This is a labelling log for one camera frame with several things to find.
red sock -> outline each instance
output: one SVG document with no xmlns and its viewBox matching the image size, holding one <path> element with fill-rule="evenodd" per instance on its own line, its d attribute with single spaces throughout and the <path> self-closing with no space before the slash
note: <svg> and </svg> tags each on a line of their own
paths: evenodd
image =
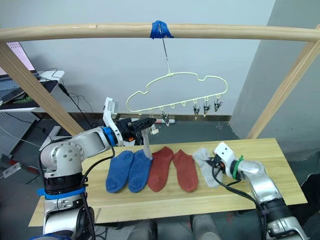
<svg viewBox="0 0 320 240">
<path fill-rule="evenodd" d="M 157 193 L 165 187 L 173 156 L 174 152 L 166 146 L 160 151 L 152 153 L 153 160 L 148 178 L 148 186 L 152 191 Z"/>
<path fill-rule="evenodd" d="M 173 156 L 176 176 L 180 187 L 186 192 L 193 192 L 198 186 L 198 176 L 195 161 L 191 155 L 181 149 Z"/>
</svg>

wall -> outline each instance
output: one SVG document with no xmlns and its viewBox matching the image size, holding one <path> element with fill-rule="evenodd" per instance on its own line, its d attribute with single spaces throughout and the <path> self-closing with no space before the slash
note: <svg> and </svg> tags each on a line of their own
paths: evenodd
<svg viewBox="0 0 320 240">
<path fill-rule="evenodd" d="M 320 24 L 320 1 L 277 0 L 269 26 L 312 28 Z M 262 40 L 230 124 L 245 138 L 279 87 L 304 42 Z M 285 153 L 303 159 L 320 147 L 320 57 L 313 62 L 259 138 L 275 137 Z"/>
<path fill-rule="evenodd" d="M 198 0 L 151 2 L 78 0 L 0 0 L 2 28 L 78 23 L 166 23 L 266 25 L 274 0 Z M 166 39 L 173 72 L 195 72 L 201 78 L 216 75 L 229 82 L 219 114 L 231 115 L 259 45 L 259 40 Z M 101 112 L 105 97 L 119 101 L 119 111 L 127 112 L 126 100 L 137 90 L 145 90 L 151 80 L 167 73 L 160 39 L 62 39 L 22 43 L 38 70 L 57 67 L 65 70 L 67 89 Z M 222 85 L 194 79 L 170 78 L 155 85 L 147 98 L 137 98 L 132 108 L 153 107 L 186 98 L 209 95 Z M 59 91 L 55 97 L 69 112 L 76 107 Z M 89 110 L 81 102 L 81 107 Z M 175 114 L 193 114 L 192 104 L 177 106 Z"/>
</svg>

green band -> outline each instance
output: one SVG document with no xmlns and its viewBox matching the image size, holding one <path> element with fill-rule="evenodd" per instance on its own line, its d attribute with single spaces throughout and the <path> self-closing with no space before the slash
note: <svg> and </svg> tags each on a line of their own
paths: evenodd
<svg viewBox="0 0 320 240">
<path fill-rule="evenodd" d="M 244 160 L 244 156 L 241 155 L 241 157 L 239 158 L 239 161 L 237 161 L 237 162 L 235 163 L 235 165 L 234 165 L 232 177 L 233 177 L 235 180 L 237 180 L 237 179 L 236 179 L 236 176 L 237 176 L 237 171 L 238 171 L 239 163 L 240 163 L 241 161 L 243 161 L 243 160 Z"/>
</svg>

blue sock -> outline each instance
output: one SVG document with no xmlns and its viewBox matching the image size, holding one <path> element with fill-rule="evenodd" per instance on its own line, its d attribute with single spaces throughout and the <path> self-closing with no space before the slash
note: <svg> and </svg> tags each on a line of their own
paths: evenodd
<svg viewBox="0 0 320 240">
<path fill-rule="evenodd" d="M 133 160 L 132 151 L 123 151 L 111 159 L 108 176 L 105 180 L 105 187 L 109 193 L 115 194 L 126 185 Z"/>
<path fill-rule="evenodd" d="M 143 149 L 134 153 L 128 182 L 131 192 L 138 193 L 146 186 L 151 163 L 152 159 L 146 157 Z"/>
</svg>

wooden rod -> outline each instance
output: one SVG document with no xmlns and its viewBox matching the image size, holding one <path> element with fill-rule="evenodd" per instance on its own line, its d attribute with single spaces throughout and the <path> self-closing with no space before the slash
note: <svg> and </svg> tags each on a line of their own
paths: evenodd
<svg viewBox="0 0 320 240">
<path fill-rule="evenodd" d="M 275 115 L 288 95 L 295 88 L 302 76 L 317 57 L 320 49 L 320 41 L 308 42 L 297 57 L 291 70 L 278 87 L 271 100 L 246 136 L 247 139 L 256 139 L 265 129 L 271 118 Z"/>
<path fill-rule="evenodd" d="M 0 67 L 69 134 L 74 136 L 84 131 L 5 42 L 0 42 Z"/>
<path fill-rule="evenodd" d="M 175 38 L 188 39 L 264 39 L 317 42 L 320 31 L 309 28 L 168 24 Z M 149 38 L 151 23 L 92 23 L 45 25 L 0 29 L 0 42 L 81 38 Z"/>
</svg>

